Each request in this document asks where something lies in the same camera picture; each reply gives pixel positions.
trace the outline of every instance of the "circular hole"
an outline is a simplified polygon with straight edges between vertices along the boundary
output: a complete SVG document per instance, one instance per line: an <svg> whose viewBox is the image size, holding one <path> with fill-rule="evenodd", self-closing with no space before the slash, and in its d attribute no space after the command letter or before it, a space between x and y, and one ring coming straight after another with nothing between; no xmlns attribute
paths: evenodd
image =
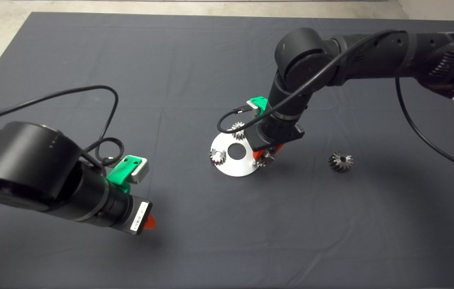
<svg viewBox="0 0 454 289"><path fill-rule="evenodd" d="M233 159L242 159L246 155L245 147L241 143L233 143L228 147L228 155Z"/></svg>

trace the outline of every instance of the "gear on plate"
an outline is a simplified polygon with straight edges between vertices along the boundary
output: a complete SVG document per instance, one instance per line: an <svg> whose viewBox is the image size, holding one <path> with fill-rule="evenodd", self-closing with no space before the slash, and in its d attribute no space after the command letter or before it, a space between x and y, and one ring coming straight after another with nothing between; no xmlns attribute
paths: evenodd
<svg viewBox="0 0 454 289"><path fill-rule="evenodd" d="M243 122L238 121L232 125L232 129L235 130L236 128L241 128L244 125L245 124ZM232 136L234 137L234 139L242 140L245 138L245 130L240 130L236 133L233 133Z"/></svg>
<svg viewBox="0 0 454 289"><path fill-rule="evenodd" d="M275 157L271 152L264 151L264 153L258 158L257 161L255 159L252 160L252 165L258 167L265 167L267 164L271 163L274 160Z"/></svg>
<svg viewBox="0 0 454 289"><path fill-rule="evenodd" d="M209 152L209 158L211 159L211 162L214 163L215 165L221 165L222 163L225 162L225 151L217 151L215 149L212 149Z"/></svg>
<svg viewBox="0 0 454 289"><path fill-rule="evenodd" d="M328 158L328 165L336 172L346 172L354 165L354 159L351 155L335 152Z"/></svg>

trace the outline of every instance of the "barcode label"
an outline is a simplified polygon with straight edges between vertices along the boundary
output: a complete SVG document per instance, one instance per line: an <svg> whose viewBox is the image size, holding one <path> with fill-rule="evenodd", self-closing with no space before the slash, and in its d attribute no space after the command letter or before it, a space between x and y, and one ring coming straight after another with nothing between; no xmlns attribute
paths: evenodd
<svg viewBox="0 0 454 289"><path fill-rule="evenodd" d="M137 209L137 214L131 225L131 231L137 232L137 229L139 229L139 225L141 225L141 221L143 220L143 217L145 216L145 212L147 211L147 208L148 208L148 203L146 201L143 201L141 203L141 205L139 205L139 209Z"/></svg>

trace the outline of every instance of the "table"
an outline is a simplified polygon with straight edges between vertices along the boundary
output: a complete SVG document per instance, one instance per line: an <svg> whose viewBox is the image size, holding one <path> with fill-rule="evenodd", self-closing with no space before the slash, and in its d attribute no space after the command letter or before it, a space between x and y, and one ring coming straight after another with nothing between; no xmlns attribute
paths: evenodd
<svg viewBox="0 0 454 289"><path fill-rule="evenodd" d="M327 38L454 22L31 14L0 58L0 108L76 86L118 90L108 135L148 158L132 193L153 201L157 227L130 236L0 205L0 287L454 287L454 164L409 128L392 80L320 90L300 121L305 137L253 175L210 164L216 121L267 95L275 46L298 27ZM410 79L403 93L454 155L454 102ZM111 104L107 92L62 97L0 128L45 124L85 147ZM351 172L328 168L338 150L354 156Z"/></svg>

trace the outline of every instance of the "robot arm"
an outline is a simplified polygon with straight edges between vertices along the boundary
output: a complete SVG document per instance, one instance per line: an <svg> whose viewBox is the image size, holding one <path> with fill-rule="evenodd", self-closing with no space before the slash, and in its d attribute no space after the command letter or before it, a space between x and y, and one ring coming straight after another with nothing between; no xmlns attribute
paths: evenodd
<svg viewBox="0 0 454 289"><path fill-rule="evenodd" d="M276 106L307 80L368 35L338 35L323 40L310 28L288 33L277 45L278 71L266 109ZM298 125L312 94L325 86L341 86L350 79L414 77L423 87L454 100L454 33L388 33L348 54L337 66L244 133L254 152L275 152L299 139Z"/></svg>
<svg viewBox="0 0 454 289"><path fill-rule="evenodd" d="M148 171L126 156L109 175L60 131L26 122L0 130L0 203L140 234L155 225L152 203L129 194Z"/></svg>

